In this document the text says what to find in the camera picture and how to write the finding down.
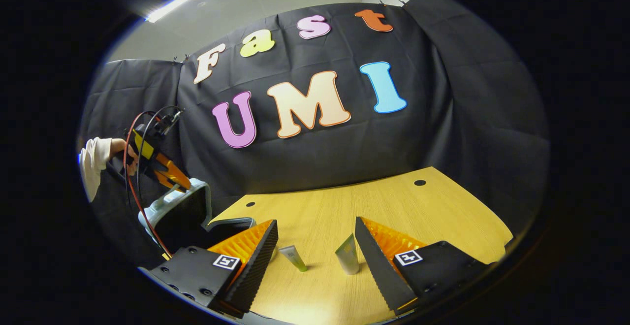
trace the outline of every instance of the tube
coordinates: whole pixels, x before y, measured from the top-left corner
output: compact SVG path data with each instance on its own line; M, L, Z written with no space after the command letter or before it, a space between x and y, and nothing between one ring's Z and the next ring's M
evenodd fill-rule
M339 249L335 251L335 255L337 255L339 263L342 264L342 269L344 269L347 275L354 275L359 271L354 234L351 234L342 243Z
M278 249L278 251L284 255L286 258L288 258L288 260L293 264L293 266L297 267L297 269L300 270L300 272L304 272L308 269L308 267L306 267L306 265L304 264L304 261L302 260L302 258L300 258L300 255L297 253L297 250L295 250L295 246L287 246L287 247L282 247L281 249Z

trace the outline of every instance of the red cable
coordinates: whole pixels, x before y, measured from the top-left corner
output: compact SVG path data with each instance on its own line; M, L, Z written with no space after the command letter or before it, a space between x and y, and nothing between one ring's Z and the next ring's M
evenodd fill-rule
M129 139L131 138L131 132L133 131L135 122L140 118L140 116L142 116L142 114L144 113L140 113L138 116L135 116L135 119L133 119L133 123L131 124L131 128L129 129L129 133L126 135L125 153L123 154L122 163L123 163L123 166L125 167L126 180L129 183L129 188L131 188L131 193L133 194L133 199L135 199L135 204L137 204L138 209L140 210L140 213L142 213L142 217L144 217L145 222L147 222L147 226L149 226L149 228L151 229L151 232L153 233L153 235L155 235L157 242L159 242L160 246L162 246L164 251L166 251L166 254L168 255L168 257L172 258L173 255L171 255L169 250L166 248L166 245L164 245L164 242L162 242L162 239L160 239L160 237L158 236L158 233L156 233L155 229L153 229L153 226L151 226L151 223L149 223L149 218L147 218L147 215L144 214L144 209L142 209L142 206L140 206L138 197L135 195L135 190L133 189L133 185L131 184L131 178L129 177L129 173L126 170L126 153L127 153L126 150L128 149L128 146L129 146ZM139 152L139 154L140 156L138 157L138 160L140 160L140 157L142 157L142 152Z

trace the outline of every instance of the ceiling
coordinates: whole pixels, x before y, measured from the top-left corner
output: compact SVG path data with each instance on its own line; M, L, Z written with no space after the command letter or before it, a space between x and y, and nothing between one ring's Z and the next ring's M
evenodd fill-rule
M154 24L140 21L112 50L107 61L172 60L175 56L180 61L185 54L259 18L337 2L362 0L190 0Z

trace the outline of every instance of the black cloth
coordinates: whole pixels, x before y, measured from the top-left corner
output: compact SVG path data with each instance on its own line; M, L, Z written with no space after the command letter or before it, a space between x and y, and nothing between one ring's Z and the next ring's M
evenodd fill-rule
M394 30L367 27L354 15L363 9L384 14ZM324 16L331 31L304 40L296 23L313 15ZM243 38L260 29L271 31L274 47L243 58ZM212 75L193 84L198 56L221 43L226 49ZM374 89L359 67L377 61L390 63L392 81L408 103L403 110L374 111ZM327 70L337 72L337 91L351 120L323 127L318 110L312 130L294 119L302 131L279 138L275 100L266 90L288 81L306 94L313 74ZM251 145L235 149L223 141L212 109L227 101L232 128L242 132L232 99L243 91L252 93L257 135ZM247 194L340 186L434 166L518 235L544 195L549 138L536 86L506 42L452 0L313 6L236 29L181 64L107 63L88 96L81 135L118 136L137 113L170 104L186 111L168 137L166 153L189 176L211 186L214 215ZM131 231L137 230L135 217L120 217L129 209L124 188L109 190L113 184L104 180L110 178L103 174L94 209L110 237L137 264L151 267L144 254L152 242L144 231L138 231L141 239ZM148 180L144 186L146 205L164 192Z

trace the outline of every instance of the wooden table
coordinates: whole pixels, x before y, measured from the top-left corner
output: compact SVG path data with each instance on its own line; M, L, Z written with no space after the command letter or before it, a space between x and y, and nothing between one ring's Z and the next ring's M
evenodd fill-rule
M415 181L426 184L417 186ZM249 202L254 206L247 207ZM505 224L468 191L435 168L322 190L246 195L214 220L252 217L278 221L277 247L295 245L309 267L300 272L284 256L270 260L251 310L295 324L354 325L394 318L357 244L361 265L346 275L335 250L365 217L426 244L447 240L490 263L512 238Z

